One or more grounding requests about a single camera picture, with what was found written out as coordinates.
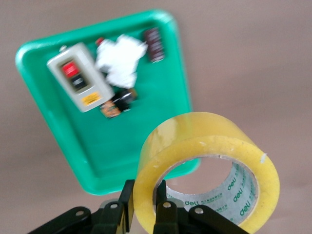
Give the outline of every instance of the green tray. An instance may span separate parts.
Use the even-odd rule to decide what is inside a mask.
[[[99,108],[82,113],[48,70],[47,61],[62,45],[84,42],[94,58],[99,37],[116,40],[121,34],[143,39],[143,32],[159,27],[165,59],[139,61],[131,110],[107,119]],[[167,12],[151,10],[98,23],[74,31],[25,43],[16,54],[16,67],[83,189],[104,195],[122,189],[137,174],[141,147],[161,122],[191,111],[181,58],[178,30]],[[181,176],[199,164],[193,160],[171,171]]]

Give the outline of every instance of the tape roll core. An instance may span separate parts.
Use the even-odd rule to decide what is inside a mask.
[[[176,165],[202,156],[232,160],[229,176],[217,188],[199,195],[168,189],[168,197],[185,208],[207,205],[249,233],[274,211],[279,179],[270,159],[231,121],[212,113],[188,113],[159,125],[145,141],[134,186],[136,216],[148,233],[155,224],[154,191]]]

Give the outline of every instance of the yellow label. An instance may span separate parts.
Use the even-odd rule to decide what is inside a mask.
[[[98,92],[94,92],[94,93],[91,93],[88,96],[82,98],[81,101],[85,106],[88,106],[88,105],[92,104],[93,102],[96,102],[100,99],[101,99],[101,96],[98,94]]]

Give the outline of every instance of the yellow packing tape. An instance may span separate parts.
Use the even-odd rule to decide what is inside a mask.
[[[153,233],[153,198],[164,176],[185,161],[206,156],[233,161],[225,181],[200,195],[167,188],[167,197],[180,199],[187,210],[207,205],[251,234],[268,220],[279,197],[278,174],[271,160],[228,119],[194,112],[165,121],[143,145],[133,196],[136,216],[148,233]]]

